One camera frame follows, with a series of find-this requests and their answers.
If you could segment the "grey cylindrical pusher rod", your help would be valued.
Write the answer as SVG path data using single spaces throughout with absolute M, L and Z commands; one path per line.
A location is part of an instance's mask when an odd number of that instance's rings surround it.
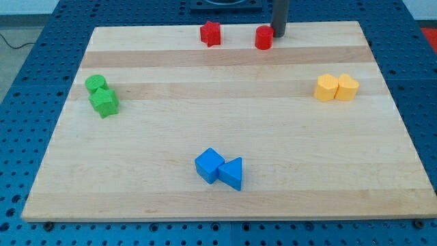
M 272 2 L 272 18 L 270 26 L 274 30 L 274 38 L 282 38 L 285 35 L 290 0 L 274 0 Z

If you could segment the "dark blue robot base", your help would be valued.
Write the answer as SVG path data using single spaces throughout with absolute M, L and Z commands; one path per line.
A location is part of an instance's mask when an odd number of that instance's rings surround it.
M 189 0 L 191 12 L 261 10 L 262 0 Z

